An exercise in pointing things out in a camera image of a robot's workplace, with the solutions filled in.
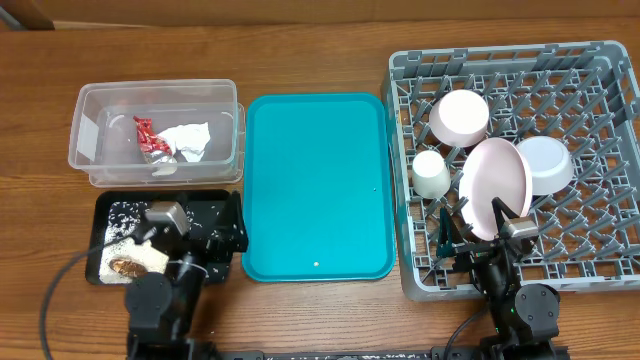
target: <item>wire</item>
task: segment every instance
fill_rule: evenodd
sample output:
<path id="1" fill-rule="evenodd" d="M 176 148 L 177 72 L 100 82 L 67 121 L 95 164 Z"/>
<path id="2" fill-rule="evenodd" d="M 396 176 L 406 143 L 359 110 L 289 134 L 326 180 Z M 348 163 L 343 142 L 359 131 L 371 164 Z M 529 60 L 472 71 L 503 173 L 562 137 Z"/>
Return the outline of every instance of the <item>wire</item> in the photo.
<path id="1" fill-rule="evenodd" d="M 451 337 L 449 338 L 449 341 L 447 342 L 447 346 L 444 348 L 444 354 L 443 354 L 444 356 L 442 357 L 443 360 L 449 360 L 449 353 L 451 352 L 451 347 L 453 346 L 453 342 L 456 341 L 456 338 L 458 337 L 458 335 L 460 335 L 462 330 L 464 330 L 464 328 L 466 328 L 472 322 L 481 318 L 488 310 L 489 310 L 489 306 L 485 306 L 477 313 L 471 315 L 471 317 L 465 320 L 465 322 L 463 322 L 460 326 L 458 326 L 456 331 L 454 331 Z"/>
<path id="2" fill-rule="evenodd" d="M 511 288 L 511 278 L 513 275 L 511 274 L 511 267 L 513 264 L 509 261 L 509 254 L 507 253 L 507 243 L 505 242 L 502 247 L 502 256 L 504 256 L 504 262 L 507 263 L 507 283 L 504 285 L 504 291 L 502 292 L 502 297 L 500 300 L 504 300 L 507 298 L 507 294 L 509 293 L 509 289 Z"/>
<path id="3" fill-rule="evenodd" d="M 51 302 L 51 298 L 53 297 L 53 291 L 56 289 L 56 286 L 58 286 L 60 280 L 62 280 L 62 277 L 73 267 L 73 265 L 75 265 L 85 256 L 89 256 L 96 252 L 102 251 L 104 248 L 115 245 L 127 238 L 128 237 L 124 237 L 122 239 L 117 239 L 108 243 L 97 245 L 83 253 L 76 254 L 71 258 L 71 260 L 69 260 L 69 262 L 65 266 L 62 267 L 62 269 L 58 271 L 56 276 L 53 278 L 53 281 L 51 281 L 49 287 L 47 288 L 47 292 L 44 294 L 44 300 L 42 300 L 38 327 L 38 331 L 40 333 L 40 345 L 42 346 L 42 351 L 44 352 L 45 359 L 53 360 L 53 357 L 51 356 L 51 349 L 49 349 L 49 342 L 47 341 L 47 310 L 49 309 L 49 303 Z"/>
<path id="4" fill-rule="evenodd" d="M 202 266 L 200 266 L 198 264 L 190 263 L 190 262 L 183 261 L 183 260 L 171 260 L 171 261 L 167 261 L 167 264 L 181 264 L 181 265 L 193 266 L 193 267 L 195 267 L 197 269 L 200 269 L 200 270 L 204 271 L 204 278 L 205 279 L 209 278 L 209 271 L 207 271 L 207 269 L 203 268 Z"/>

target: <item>small white cup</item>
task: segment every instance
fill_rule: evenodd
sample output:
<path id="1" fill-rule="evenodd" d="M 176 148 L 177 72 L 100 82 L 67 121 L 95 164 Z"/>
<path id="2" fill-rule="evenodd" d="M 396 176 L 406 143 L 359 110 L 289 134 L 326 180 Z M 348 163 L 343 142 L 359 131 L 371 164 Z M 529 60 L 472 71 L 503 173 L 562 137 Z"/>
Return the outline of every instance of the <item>small white cup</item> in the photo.
<path id="1" fill-rule="evenodd" d="M 429 127 L 449 146 L 468 147 L 482 140 L 489 122 L 489 106 L 471 90 L 454 90 L 440 99 L 429 113 Z"/>
<path id="2" fill-rule="evenodd" d="M 436 151 L 418 153 L 413 159 L 413 190 L 425 199 L 439 199 L 451 186 L 449 168 Z"/>

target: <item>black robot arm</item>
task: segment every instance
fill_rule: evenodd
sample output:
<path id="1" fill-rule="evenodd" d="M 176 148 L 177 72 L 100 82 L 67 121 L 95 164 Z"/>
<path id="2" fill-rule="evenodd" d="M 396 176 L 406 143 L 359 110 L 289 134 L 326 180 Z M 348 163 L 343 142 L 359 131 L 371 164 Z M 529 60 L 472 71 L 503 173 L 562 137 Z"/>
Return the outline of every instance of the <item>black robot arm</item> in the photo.
<path id="1" fill-rule="evenodd" d="M 493 241 L 466 243 L 449 213 L 440 212 L 439 258 L 454 257 L 454 272 L 469 272 L 487 301 L 497 335 L 482 339 L 474 360 L 564 360 L 566 349 L 553 346 L 558 336 L 558 292 L 542 284 L 520 284 L 514 262 L 530 254 L 538 228 L 494 198 L 498 235 Z M 445 360 L 450 351 L 445 351 Z"/>
<path id="2" fill-rule="evenodd" d="M 208 276 L 207 263 L 229 263 L 234 252 L 247 250 L 240 194 L 229 196 L 215 219 L 213 233 L 206 238 L 189 237 L 187 216 L 178 203 L 154 204 L 148 213 L 152 216 L 146 216 L 137 233 L 153 233 L 147 239 L 169 255 L 169 264 L 164 274 L 149 273 L 127 286 L 128 360 L 216 358 L 212 343 L 197 342 L 187 335 Z"/>

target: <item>clear plastic bin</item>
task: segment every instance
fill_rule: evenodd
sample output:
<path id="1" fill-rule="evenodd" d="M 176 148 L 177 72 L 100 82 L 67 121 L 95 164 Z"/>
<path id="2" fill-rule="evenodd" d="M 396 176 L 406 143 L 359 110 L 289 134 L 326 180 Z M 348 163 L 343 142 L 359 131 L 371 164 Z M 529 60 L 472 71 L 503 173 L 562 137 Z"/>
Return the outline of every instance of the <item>clear plastic bin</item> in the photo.
<path id="1" fill-rule="evenodd" d="M 199 162 L 147 164 L 133 116 L 153 131 L 209 124 L 211 140 Z M 158 80 L 89 84 L 80 90 L 71 124 L 69 165 L 97 187 L 232 183 L 242 178 L 244 109 L 230 80 Z M 171 175 L 153 173 L 177 167 Z"/>

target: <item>gray dish rack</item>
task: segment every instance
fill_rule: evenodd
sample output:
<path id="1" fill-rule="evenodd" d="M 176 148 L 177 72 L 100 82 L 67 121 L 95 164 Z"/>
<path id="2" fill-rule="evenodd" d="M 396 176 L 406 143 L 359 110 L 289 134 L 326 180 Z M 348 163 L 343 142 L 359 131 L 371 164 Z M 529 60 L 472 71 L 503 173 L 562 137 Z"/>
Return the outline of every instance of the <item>gray dish rack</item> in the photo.
<path id="1" fill-rule="evenodd" d="M 517 144 L 535 135 L 560 139 L 575 172 L 564 190 L 532 202 L 540 228 L 533 254 L 516 264 L 523 281 L 560 291 L 640 289 L 640 153 L 633 131 L 640 102 L 626 49 L 614 41 L 400 51 L 382 86 L 394 172 L 402 288 L 417 301 L 479 297 L 468 276 L 438 259 L 438 214 L 446 207 L 471 239 L 458 182 L 469 149 L 439 143 L 429 111 L 447 92 L 469 89 L 490 108 L 487 137 Z M 452 187 L 437 200 L 413 192 L 417 152 L 439 151 Z"/>

